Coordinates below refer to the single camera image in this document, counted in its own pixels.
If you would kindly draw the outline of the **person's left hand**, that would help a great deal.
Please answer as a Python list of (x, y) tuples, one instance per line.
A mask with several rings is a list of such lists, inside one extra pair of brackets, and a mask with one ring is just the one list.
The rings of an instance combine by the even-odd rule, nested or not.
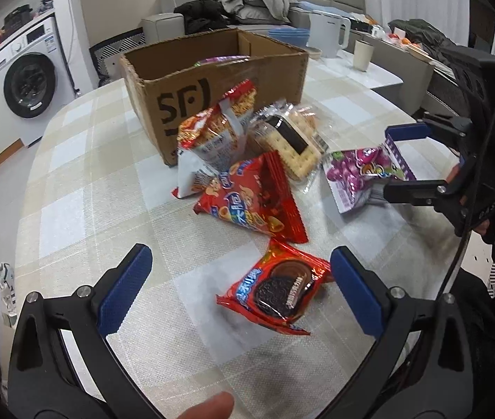
[(233, 412), (234, 404), (233, 395), (221, 391), (204, 402), (189, 407), (177, 419), (228, 419)]

